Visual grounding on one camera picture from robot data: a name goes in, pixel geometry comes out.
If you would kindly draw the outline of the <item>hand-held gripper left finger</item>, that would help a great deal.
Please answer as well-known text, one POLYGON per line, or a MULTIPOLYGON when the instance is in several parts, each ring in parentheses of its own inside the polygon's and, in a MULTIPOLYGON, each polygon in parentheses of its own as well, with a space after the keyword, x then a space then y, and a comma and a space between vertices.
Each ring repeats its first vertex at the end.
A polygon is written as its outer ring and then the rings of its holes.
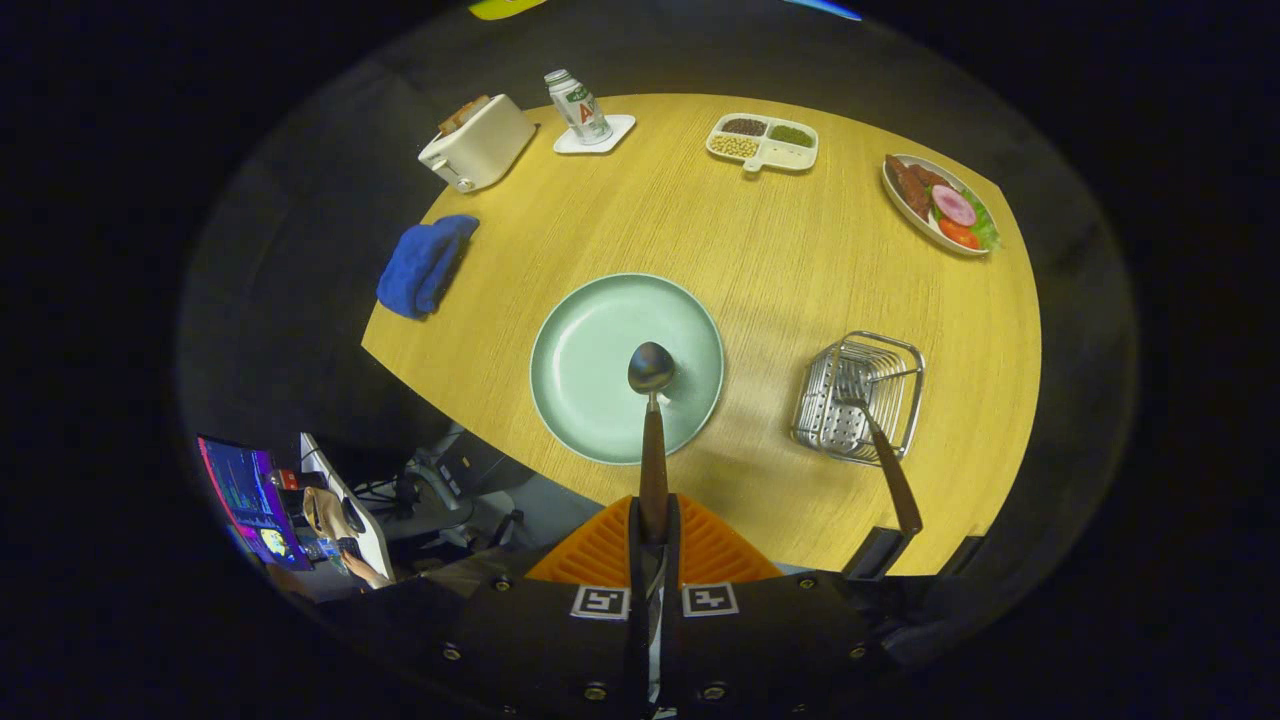
POLYGON ((490 719, 648 719, 650 616, 634 497, 535 562, 502 559, 430 648, 430 678, 490 719))

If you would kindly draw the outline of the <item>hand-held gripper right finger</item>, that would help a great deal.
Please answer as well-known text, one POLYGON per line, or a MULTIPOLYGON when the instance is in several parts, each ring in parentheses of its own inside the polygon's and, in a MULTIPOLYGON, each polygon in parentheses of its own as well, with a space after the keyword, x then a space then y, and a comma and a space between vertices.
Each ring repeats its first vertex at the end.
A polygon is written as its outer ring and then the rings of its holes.
POLYGON ((785 574, 700 503, 669 498, 660 703, 681 719, 832 719, 899 670, 840 574, 785 574))

